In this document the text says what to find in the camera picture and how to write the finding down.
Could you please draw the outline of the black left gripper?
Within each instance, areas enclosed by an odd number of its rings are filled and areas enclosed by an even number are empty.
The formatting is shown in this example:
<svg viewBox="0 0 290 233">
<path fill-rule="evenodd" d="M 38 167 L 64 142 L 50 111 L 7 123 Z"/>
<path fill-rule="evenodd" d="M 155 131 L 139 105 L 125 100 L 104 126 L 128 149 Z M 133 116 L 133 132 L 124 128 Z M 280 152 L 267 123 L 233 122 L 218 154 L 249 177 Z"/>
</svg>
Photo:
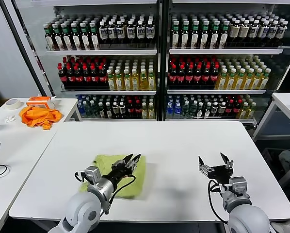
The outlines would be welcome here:
<svg viewBox="0 0 290 233">
<path fill-rule="evenodd" d="M 112 169 L 108 173 L 108 179 L 112 182 L 119 182 L 123 177 L 131 175 L 132 170 L 137 167 L 137 163 L 140 161 L 141 154 L 132 157 L 133 153 L 124 157 L 123 161 L 117 161 L 112 164 Z"/>
</svg>

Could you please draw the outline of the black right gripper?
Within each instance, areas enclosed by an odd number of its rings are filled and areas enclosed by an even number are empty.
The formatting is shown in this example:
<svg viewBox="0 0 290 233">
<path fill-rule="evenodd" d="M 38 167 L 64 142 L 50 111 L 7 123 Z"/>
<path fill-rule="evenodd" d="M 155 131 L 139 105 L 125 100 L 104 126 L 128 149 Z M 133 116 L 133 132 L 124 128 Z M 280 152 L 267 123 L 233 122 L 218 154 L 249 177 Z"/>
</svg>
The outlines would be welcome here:
<svg viewBox="0 0 290 233">
<path fill-rule="evenodd" d="M 231 176 L 233 175 L 233 165 L 234 161 L 229 160 L 229 158 L 224 155 L 222 152 L 220 153 L 225 165 L 220 166 L 213 166 L 210 167 L 206 165 L 202 158 L 199 156 L 199 171 L 204 174 L 208 175 L 209 179 L 216 180 L 220 184 L 228 184 Z"/>
</svg>

